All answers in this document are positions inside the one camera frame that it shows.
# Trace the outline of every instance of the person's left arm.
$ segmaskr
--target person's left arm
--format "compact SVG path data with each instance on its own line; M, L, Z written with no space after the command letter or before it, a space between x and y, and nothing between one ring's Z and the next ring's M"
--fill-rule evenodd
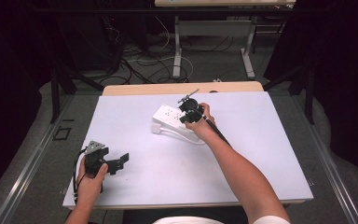
M84 160L85 158L81 160L79 174L76 179L76 183L78 185L77 204L72 213L66 219L66 224L89 223L92 207L100 196L101 185L103 183L104 176L107 173L108 167L107 164L104 163L94 178L92 178L92 176L88 176L86 174Z

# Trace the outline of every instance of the table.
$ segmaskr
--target table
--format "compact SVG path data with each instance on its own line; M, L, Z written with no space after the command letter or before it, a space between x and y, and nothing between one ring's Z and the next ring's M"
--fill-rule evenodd
M269 94L260 83L109 86L96 106L84 147L94 140L109 147L106 160L127 152L130 160L116 175L105 177L95 208L239 204L206 145L150 131L152 116L160 105L178 106L177 100L195 88L200 91L193 98L211 105L220 131L263 172L283 203L313 198ZM233 119L233 114L240 118ZM75 206L72 193L70 184L63 206Z
M293 5L296 0L156 0L156 7L259 7ZM175 17L175 58L172 77L180 76L182 49L181 35L233 35L246 36L245 48L241 49L241 56L249 79L255 79L249 51L255 35L257 17L249 21L180 21Z

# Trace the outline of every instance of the human arm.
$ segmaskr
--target human arm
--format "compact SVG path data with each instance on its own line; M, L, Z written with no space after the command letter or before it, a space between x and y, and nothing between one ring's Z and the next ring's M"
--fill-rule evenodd
M214 123L207 104L200 104L204 115ZM241 154L234 150L204 120L187 123L186 127L203 140L211 149L231 190L245 210L249 223L260 217L276 216L290 221L272 186L264 175Z
M77 203L74 210L66 219L66 224L89 223L92 207L100 195L101 185L107 173L108 167L107 164L104 163L98 174L92 178L92 176L86 174L84 160L85 158L81 160L79 174L76 179L76 183L78 184Z

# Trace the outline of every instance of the human hand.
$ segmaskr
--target human hand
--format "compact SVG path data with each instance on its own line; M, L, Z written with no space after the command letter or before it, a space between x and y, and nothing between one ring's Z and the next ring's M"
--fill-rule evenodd
M78 185L77 189L77 204L88 207L89 209L97 201L101 186L104 180L104 176L107 173L108 166L104 163L96 176L86 174L85 157L80 162L79 174L76 179Z
M206 116L215 125L214 117L211 115L209 105L205 103L200 103L199 105L204 109L203 115ZM205 119L200 119L199 121L193 123L186 121L185 125L203 141L205 141L207 137L211 136L211 134L216 134L212 127L205 121Z

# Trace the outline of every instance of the white power strip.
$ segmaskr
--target white power strip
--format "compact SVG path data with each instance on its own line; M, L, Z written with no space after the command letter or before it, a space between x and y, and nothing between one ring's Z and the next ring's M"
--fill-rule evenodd
M152 126L153 133L160 133L164 129L170 130L171 133L177 133L185 138L185 140L195 143L204 144L193 131L189 130L179 118L185 115L185 112L168 105L162 105L158 111L153 115L153 121L160 124L160 126Z

